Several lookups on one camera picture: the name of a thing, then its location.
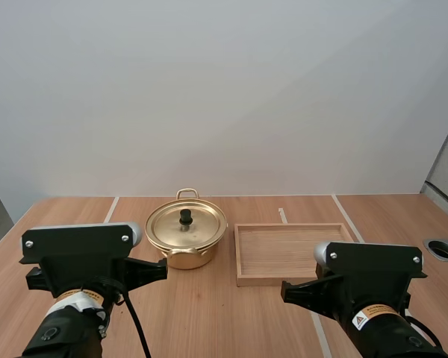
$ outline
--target wooden tray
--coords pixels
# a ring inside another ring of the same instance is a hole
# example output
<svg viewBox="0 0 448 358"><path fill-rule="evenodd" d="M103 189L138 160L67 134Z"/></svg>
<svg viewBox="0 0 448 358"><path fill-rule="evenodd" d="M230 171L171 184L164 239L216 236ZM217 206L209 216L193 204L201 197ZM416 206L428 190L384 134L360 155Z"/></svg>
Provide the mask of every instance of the wooden tray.
<svg viewBox="0 0 448 358"><path fill-rule="evenodd" d="M343 224L236 224L238 286L280 286L316 280L314 246L353 242Z"/></svg>

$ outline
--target screw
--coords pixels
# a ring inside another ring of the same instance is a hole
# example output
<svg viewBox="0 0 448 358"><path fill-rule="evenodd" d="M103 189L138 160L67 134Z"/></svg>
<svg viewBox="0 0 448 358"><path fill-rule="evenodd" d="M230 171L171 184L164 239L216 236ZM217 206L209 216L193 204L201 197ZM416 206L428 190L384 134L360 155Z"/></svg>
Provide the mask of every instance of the screw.
<svg viewBox="0 0 448 358"><path fill-rule="evenodd" d="M423 345L417 337L408 337L408 341L417 348L420 348Z"/></svg>
<svg viewBox="0 0 448 358"><path fill-rule="evenodd" d="M98 332L99 332L99 335L100 335L102 338L106 338L106 330L105 330L105 326L99 326L99 327L98 327Z"/></svg>

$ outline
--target pot lid knob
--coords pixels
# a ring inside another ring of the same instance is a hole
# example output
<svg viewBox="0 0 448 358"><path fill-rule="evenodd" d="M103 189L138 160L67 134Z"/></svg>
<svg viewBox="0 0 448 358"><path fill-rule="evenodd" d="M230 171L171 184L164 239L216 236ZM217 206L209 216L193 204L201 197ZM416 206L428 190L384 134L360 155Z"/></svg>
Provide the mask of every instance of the pot lid knob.
<svg viewBox="0 0 448 358"><path fill-rule="evenodd" d="M181 218L179 219L179 223L184 226L189 226L193 223L193 218L191 218L191 210L183 209L179 212L181 214Z"/></svg>

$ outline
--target pot lid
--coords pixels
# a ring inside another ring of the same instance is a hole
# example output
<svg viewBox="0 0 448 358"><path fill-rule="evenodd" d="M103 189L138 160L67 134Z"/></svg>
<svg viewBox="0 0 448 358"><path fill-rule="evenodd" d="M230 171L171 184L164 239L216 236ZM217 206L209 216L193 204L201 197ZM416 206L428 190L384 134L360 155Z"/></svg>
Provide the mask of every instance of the pot lid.
<svg viewBox="0 0 448 358"><path fill-rule="evenodd" d="M195 198L181 198L194 192ZM227 221L215 204L199 199L194 189L178 191L176 200L157 208L146 222L149 241L159 248L207 248L223 236Z"/></svg>

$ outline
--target gold pot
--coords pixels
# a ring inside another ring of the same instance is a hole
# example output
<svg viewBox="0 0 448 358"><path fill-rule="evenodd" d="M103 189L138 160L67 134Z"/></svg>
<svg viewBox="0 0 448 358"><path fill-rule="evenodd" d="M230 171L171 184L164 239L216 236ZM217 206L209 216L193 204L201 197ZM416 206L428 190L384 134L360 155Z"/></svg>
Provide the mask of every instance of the gold pot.
<svg viewBox="0 0 448 358"><path fill-rule="evenodd" d="M181 198L193 192L195 198ZM214 257L227 221L222 210L199 198L195 189L181 189L176 200L157 208L146 222L148 240L175 269L195 269Z"/></svg>

